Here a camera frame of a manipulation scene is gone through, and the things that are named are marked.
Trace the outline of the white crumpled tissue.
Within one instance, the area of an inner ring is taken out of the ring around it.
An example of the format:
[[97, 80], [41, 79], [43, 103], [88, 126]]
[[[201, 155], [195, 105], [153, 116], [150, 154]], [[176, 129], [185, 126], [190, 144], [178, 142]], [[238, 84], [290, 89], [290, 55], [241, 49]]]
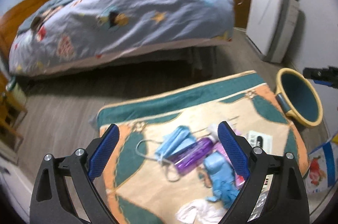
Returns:
[[175, 214], [181, 223], [219, 223], [225, 216], [227, 210], [223, 207], [217, 208], [211, 202], [204, 199], [195, 199], [183, 205]]

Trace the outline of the white printed paper box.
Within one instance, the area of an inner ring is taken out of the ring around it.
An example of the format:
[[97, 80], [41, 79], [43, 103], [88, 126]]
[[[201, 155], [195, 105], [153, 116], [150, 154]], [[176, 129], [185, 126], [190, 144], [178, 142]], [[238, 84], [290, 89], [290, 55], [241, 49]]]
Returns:
[[246, 140], [252, 147], [260, 147], [267, 154], [273, 151], [273, 137], [257, 131], [249, 131], [245, 135]]

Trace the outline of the white air purifier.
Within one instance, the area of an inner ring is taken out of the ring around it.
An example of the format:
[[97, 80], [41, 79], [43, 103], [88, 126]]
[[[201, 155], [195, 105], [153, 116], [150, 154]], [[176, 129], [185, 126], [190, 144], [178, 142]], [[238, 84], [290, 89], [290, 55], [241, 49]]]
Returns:
[[300, 0], [251, 0], [246, 37], [261, 60], [281, 63], [293, 36]]

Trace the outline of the wooden stool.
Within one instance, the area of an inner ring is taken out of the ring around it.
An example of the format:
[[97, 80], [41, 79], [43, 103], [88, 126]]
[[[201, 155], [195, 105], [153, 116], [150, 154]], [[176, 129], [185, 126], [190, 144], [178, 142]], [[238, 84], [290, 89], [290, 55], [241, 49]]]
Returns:
[[24, 105], [9, 91], [9, 81], [1, 72], [1, 141], [13, 151], [20, 147], [23, 136], [17, 131], [18, 118], [27, 114]]

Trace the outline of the blue yellow cardboard box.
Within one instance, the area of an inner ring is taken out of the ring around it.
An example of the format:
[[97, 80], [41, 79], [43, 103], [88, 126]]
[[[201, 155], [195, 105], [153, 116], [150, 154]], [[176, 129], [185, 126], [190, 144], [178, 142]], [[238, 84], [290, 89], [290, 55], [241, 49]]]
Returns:
[[337, 134], [309, 154], [305, 187], [308, 194], [324, 191], [337, 182]]

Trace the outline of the purple spray bottle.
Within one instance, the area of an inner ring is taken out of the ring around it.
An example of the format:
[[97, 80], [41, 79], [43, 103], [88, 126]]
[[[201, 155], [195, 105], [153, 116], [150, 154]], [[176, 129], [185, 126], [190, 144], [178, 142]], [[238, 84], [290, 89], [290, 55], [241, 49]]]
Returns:
[[180, 176], [184, 176], [198, 167], [206, 156], [213, 151], [218, 137], [214, 133], [200, 138], [192, 147], [174, 159], [174, 166]]

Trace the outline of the blue face mask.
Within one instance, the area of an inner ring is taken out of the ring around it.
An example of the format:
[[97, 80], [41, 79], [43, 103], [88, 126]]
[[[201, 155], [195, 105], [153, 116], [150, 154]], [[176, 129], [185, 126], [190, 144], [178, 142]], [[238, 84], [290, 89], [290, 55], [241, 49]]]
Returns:
[[[153, 142], [159, 144], [153, 156], [146, 155], [139, 151], [139, 147], [144, 143]], [[157, 162], [168, 182], [178, 182], [180, 175], [174, 166], [172, 158], [185, 152], [197, 142], [196, 137], [187, 126], [178, 126], [174, 131], [164, 136], [163, 141], [155, 141], [153, 139], [143, 139], [135, 147], [138, 156]]]

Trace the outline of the wooden bed headboard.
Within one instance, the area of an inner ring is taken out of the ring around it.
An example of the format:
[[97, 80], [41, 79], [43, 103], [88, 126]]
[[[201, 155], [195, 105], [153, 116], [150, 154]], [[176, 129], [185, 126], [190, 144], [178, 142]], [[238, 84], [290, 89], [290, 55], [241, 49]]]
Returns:
[[18, 27], [49, 0], [23, 0], [1, 16], [1, 53], [8, 60]]

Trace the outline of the blue rubber glove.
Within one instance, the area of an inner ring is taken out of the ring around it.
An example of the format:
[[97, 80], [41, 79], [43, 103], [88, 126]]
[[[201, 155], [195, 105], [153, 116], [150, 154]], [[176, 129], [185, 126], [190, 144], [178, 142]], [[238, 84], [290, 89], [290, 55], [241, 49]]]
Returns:
[[212, 183], [213, 195], [206, 199], [210, 202], [221, 201], [225, 209], [229, 209], [234, 203], [239, 189], [235, 185], [235, 175], [232, 166], [218, 151], [207, 156], [204, 168]]

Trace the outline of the green white small bin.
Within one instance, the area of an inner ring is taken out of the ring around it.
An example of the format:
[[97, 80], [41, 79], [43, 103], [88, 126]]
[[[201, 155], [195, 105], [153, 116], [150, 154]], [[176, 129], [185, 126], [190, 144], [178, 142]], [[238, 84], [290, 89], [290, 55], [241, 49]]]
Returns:
[[7, 92], [10, 92], [12, 94], [13, 98], [15, 98], [15, 100], [19, 104], [26, 105], [27, 97], [20, 85], [18, 84], [15, 76], [13, 76], [7, 83], [6, 90]]

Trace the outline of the yellow teal trash bin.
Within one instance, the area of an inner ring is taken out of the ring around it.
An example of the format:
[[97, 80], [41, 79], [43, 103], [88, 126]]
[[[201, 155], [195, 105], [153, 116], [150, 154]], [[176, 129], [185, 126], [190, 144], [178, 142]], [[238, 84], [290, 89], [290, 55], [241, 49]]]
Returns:
[[302, 74], [291, 68], [282, 68], [277, 72], [275, 82], [275, 98], [286, 117], [307, 128], [314, 128], [322, 122], [320, 97]]

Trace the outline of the teal orange patterned cushion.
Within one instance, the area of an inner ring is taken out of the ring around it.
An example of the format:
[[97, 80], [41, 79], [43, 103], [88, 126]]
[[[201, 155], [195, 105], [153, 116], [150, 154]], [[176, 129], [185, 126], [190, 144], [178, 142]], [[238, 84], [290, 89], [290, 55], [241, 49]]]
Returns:
[[226, 121], [268, 154], [291, 152], [301, 174], [307, 149], [255, 71], [103, 107], [97, 126], [120, 139], [103, 172], [120, 223], [216, 223], [244, 184], [217, 138]]

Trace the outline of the wooden cabinet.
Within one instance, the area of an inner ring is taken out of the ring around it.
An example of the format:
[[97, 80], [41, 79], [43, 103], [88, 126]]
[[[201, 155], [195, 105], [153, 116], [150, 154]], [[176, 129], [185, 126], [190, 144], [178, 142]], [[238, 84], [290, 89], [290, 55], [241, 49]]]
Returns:
[[251, 0], [234, 0], [234, 26], [246, 29]]

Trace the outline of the blue cartoon duvet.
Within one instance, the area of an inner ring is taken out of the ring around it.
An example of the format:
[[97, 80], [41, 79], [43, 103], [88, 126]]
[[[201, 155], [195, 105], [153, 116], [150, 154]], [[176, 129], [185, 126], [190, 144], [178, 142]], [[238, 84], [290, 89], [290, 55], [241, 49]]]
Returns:
[[234, 0], [49, 0], [18, 27], [13, 75], [61, 74], [232, 39]]

